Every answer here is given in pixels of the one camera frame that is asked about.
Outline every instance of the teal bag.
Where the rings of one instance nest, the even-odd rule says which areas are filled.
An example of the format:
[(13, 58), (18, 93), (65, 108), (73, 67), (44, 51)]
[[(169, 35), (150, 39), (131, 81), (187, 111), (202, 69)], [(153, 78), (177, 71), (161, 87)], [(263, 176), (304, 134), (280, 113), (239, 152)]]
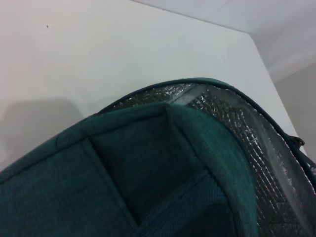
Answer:
[(0, 236), (315, 236), (302, 143), (220, 81), (149, 86), (0, 173)]

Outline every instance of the white wall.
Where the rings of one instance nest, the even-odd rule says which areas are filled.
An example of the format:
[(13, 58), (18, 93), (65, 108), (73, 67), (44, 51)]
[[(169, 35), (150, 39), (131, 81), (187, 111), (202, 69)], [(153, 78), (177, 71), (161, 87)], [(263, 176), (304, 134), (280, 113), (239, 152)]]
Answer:
[(316, 64), (275, 83), (307, 155), (316, 161)]
[(136, 0), (249, 33), (273, 81), (316, 63), (315, 0)]

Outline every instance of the teal fabric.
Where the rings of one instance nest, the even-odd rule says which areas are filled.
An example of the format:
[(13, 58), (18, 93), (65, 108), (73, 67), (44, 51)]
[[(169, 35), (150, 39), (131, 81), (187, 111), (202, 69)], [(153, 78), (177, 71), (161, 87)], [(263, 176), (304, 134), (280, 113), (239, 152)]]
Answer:
[(205, 168), (237, 236), (257, 236), (247, 157), (215, 118), (172, 104), (91, 116), (0, 173), (0, 236), (133, 236)]
[(141, 224), (136, 237), (236, 237), (228, 199), (208, 170), (190, 178)]

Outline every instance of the silver foil lining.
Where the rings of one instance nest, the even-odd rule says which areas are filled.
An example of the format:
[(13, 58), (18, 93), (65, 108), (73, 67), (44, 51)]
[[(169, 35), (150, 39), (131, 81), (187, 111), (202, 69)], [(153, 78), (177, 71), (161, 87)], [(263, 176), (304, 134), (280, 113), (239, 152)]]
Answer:
[(316, 236), (316, 195), (311, 183), (286, 142), (244, 99), (231, 90), (182, 83), (141, 92), (110, 110), (155, 102), (202, 110), (245, 145), (256, 180), (259, 236)]

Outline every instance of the teal mesh fabric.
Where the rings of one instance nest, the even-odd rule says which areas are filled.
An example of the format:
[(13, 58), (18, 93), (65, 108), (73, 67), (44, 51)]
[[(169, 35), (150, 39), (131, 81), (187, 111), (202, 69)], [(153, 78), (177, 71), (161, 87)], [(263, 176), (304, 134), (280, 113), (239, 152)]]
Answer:
[(0, 173), (0, 236), (131, 237), (205, 169), (237, 236), (257, 236), (247, 156), (215, 118), (166, 103), (91, 116)]

